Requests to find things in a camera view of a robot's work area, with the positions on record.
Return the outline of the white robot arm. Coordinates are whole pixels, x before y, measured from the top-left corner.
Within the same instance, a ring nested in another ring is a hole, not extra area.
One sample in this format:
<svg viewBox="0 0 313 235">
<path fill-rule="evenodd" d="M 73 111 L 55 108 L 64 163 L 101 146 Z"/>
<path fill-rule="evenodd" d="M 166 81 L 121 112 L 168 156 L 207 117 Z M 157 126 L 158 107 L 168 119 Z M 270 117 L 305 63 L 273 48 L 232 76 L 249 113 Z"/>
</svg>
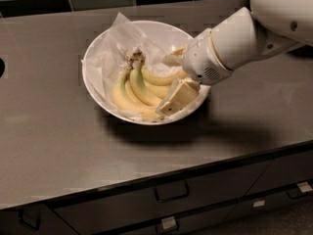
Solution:
<svg viewBox="0 0 313 235">
<path fill-rule="evenodd" d="M 313 45 L 313 0 L 249 0 L 247 8 L 188 43 L 179 62 L 189 80 L 176 78 L 156 111 L 171 116 L 194 101 L 202 85 L 302 45 Z"/>
</svg>

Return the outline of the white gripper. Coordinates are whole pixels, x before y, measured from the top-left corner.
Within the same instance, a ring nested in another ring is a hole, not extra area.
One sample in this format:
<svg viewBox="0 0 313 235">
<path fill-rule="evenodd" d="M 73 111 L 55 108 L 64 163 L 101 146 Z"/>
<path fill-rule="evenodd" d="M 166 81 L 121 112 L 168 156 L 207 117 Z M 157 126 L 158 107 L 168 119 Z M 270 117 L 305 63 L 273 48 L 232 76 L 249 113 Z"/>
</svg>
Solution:
<svg viewBox="0 0 313 235">
<path fill-rule="evenodd" d="M 233 73 L 219 60 L 210 28 L 192 39 L 187 46 L 183 45 L 166 55 L 161 62 L 170 67 L 182 65 L 183 70 L 191 77 L 177 77 L 172 82 L 167 95 L 156 108 L 156 112 L 165 117 L 172 116 L 190 105 L 200 95 L 199 83 L 214 85 Z"/>
</svg>

